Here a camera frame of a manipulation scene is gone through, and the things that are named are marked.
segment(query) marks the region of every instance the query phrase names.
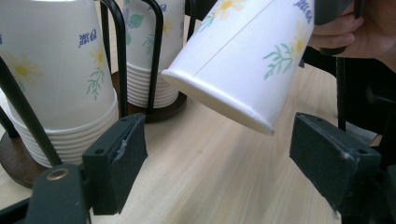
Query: hand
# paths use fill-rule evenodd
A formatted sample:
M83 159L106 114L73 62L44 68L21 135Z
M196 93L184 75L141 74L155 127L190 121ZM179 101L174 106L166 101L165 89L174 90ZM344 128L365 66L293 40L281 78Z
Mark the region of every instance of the hand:
M316 26L308 46L346 46L337 56L378 59L396 71L396 0L366 0L357 20L353 7L352 3L338 19Z

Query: table surface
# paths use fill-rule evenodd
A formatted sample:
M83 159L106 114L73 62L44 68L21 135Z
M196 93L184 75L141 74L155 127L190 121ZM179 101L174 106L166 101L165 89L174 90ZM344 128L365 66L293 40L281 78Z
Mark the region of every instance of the table surface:
M0 105L7 106L2 92ZM296 112L335 124L334 77L299 68L273 136L189 98L182 113L145 125L148 158L122 213L92 216L92 222L340 223L289 156ZM31 194L0 167L0 209Z

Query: finger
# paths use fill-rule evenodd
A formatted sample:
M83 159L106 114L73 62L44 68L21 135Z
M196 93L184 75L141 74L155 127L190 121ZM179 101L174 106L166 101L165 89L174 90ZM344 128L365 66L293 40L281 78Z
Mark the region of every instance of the finger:
M313 48L336 49L352 44L355 36L352 33L345 35L312 35L308 46Z
M347 14L329 23L316 26L313 35L343 35L357 30L364 23L364 18L355 20L353 14Z
M353 13L354 8L355 8L355 1L352 1L352 2L347 6L347 8L344 9L343 13L341 13L340 16L345 16L345 15L347 15L347 14Z

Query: paper cup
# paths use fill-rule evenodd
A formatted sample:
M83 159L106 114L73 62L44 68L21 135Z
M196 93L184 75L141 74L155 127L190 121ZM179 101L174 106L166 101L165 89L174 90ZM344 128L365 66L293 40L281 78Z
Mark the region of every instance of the paper cup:
M219 0L163 77L253 130L272 134L314 27L313 0Z
M163 42L159 69L163 70L183 47L184 0L158 0L163 11ZM124 1L127 61L151 69L156 18L152 8L141 0Z
M90 123L113 104L93 1L4 0L0 35L0 55L46 130Z

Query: wooden base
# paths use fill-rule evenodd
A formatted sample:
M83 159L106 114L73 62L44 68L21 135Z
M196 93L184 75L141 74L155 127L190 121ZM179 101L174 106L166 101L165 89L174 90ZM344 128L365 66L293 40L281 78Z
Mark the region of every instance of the wooden base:
M30 156L20 137L10 138L5 133L0 141L0 163L17 183L32 188L35 179L47 168Z
M118 73L113 74L111 79L119 95ZM146 108L128 104L128 114L143 113L146 115L147 123L159 122L180 113L185 108L186 100L187 96L180 92L174 103L164 108L154 109L152 113L147 113ZM13 180L30 189L36 178L47 169L30 156L20 137L10 138L7 133L0 141L0 163Z

